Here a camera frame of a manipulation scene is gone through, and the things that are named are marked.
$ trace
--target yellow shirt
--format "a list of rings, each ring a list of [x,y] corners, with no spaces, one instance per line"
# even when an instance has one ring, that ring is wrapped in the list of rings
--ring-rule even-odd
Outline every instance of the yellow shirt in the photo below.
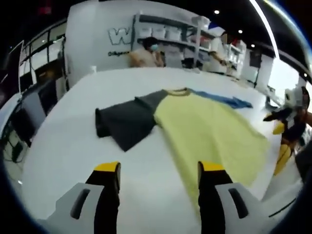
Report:
[[[222,164],[233,182],[251,185],[263,168],[267,139],[226,104],[188,90],[169,92],[155,120],[162,127],[188,194],[197,205],[197,164]]]

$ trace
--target person in white shirt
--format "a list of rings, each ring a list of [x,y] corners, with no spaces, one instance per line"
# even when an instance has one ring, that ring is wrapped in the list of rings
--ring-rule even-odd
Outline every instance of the person in white shirt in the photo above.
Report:
[[[228,56],[225,46],[226,44],[230,44],[226,31],[224,31],[220,37],[216,37],[211,41],[210,55],[212,56],[212,60],[209,65],[210,72],[227,72]]]
[[[153,37],[145,38],[143,48],[129,53],[132,67],[163,67],[164,63],[158,51],[158,40]]]

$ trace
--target person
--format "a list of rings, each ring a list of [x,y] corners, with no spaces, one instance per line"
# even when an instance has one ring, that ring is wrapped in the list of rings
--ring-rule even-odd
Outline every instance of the person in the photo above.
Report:
[[[312,113],[308,112],[307,109],[300,109],[297,113],[298,117],[302,122],[312,127]]]
[[[143,39],[143,48],[129,53],[132,67],[163,67],[164,63],[158,51],[158,40],[153,37]]]
[[[230,44],[229,35],[226,31],[220,37],[216,37],[211,41],[212,61],[210,64],[210,72],[226,73],[227,72],[227,52],[226,44]]]

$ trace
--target white table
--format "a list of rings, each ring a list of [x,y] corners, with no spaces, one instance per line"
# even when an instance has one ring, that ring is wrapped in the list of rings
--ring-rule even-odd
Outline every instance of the white table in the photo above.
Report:
[[[265,96],[229,77],[170,68],[141,68],[99,72],[76,84],[54,107],[35,136],[23,172],[22,192],[35,218],[47,218],[55,202],[77,182],[85,182],[100,163],[121,162],[119,234],[200,233],[195,216],[168,147],[155,127],[128,152],[110,138],[99,139],[95,108],[106,108],[160,89],[189,87],[253,104],[237,110],[271,142],[267,165],[250,191],[261,199],[273,175],[281,136],[273,123],[263,122]]]
[[[3,130],[20,99],[20,93],[14,94],[0,109],[0,136],[2,136]]]

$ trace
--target storage bin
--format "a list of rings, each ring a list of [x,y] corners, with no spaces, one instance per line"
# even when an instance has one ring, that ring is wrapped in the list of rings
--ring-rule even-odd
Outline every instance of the storage bin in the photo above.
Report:
[[[199,25],[199,22],[202,21],[202,30],[208,30],[209,28],[209,24],[211,23],[211,21],[206,18],[206,17],[203,17],[203,16],[197,16],[197,17],[193,17],[191,19],[192,23],[195,24],[196,26]]]
[[[166,28],[153,28],[152,36],[157,39],[164,39],[166,35]]]
[[[169,28],[167,33],[169,40],[181,40],[181,31],[177,28]]]
[[[139,31],[140,38],[148,38],[152,35],[152,28],[151,27],[142,27]]]

